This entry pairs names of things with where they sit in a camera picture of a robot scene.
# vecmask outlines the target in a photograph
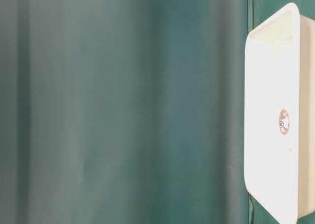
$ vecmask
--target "white plastic tray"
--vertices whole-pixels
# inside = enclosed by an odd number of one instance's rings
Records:
[[[315,21],[289,3],[245,47],[245,183],[281,224],[315,211]]]

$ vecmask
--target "teal fabric backdrop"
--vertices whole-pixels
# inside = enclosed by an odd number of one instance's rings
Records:
[[[311,19],[315,19],[315,0],[248,0],[248,29],[249,31],[258,26],[269,16],[278,11],[289,2],[298,5],[300,13]],[[253,224],[277,224],[278,222],[254,199],[250,206],[250,223]],[[299,224],[315,223],[315,213],[303,217]]]
[[[0,0],[0,223],[244,224],[247,0]]]

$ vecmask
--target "white container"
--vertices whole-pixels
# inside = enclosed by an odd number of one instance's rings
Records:
[[[289,3],[245,47],[244,174],[280,223],[315,211],[315,21]]]

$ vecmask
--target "green background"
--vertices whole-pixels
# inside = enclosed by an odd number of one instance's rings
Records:
[[[244,224],[247,0],[0,0],[0,223]]]
[[[289,2],[296,3],[302,15],[311,19],[315,19],[315,0],[248,0],[249,31],[258,26],[269,16],[274,14]],[[256,200],[252,199],[252,203],[250,203],[250,223],[277,224],[278,222],[273,217],[271,217],[270,214]],[[298,223],[315,223],[315,214],[310,214],[301,218]]]

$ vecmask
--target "green curtain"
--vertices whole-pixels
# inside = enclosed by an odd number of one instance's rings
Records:
[[[300,13],[315,19],[315,0],[248,0],[248,29],[251,31],[289,2],[298,5]],[[277,224],[278,222],[254,199],[250,202],[250,223]],[[315,223],[315,213],[301,218],[299,224]]]
[[[0,223],[244,224],[247,0],[0,0]]]

